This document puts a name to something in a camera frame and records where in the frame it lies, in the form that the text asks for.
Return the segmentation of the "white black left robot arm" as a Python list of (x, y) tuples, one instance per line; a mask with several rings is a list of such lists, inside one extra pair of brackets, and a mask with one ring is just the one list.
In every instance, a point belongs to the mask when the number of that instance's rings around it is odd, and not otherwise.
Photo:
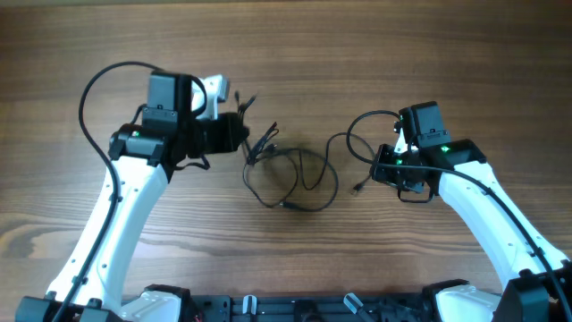
[(124, 280), (147, 218), (184, 159), (204, 170), (208, 154), (237, 150), (248, 136), (241, 113), (219, 113), (230, 84), (153, 71), (140, 123), (110, 139), (105, 181), (65, 266), (42, 298), (25, 296), (17, 321), (197, 321), (189, 290), (152, 284), (123, 303)]

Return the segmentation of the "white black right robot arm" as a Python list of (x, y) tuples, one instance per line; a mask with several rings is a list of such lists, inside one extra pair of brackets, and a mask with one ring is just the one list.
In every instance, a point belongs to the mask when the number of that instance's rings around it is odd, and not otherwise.
[(466, 281), (428, 288), (440, 321), (569, 321), (571, 261), (502, 189), (472, 140), (452, 140), (438, 105), (399, 110), (395, 145), (379, 147), (371, 175), (398, 192), (439, 196), (465, 222), (499, 277), (499, 295)]

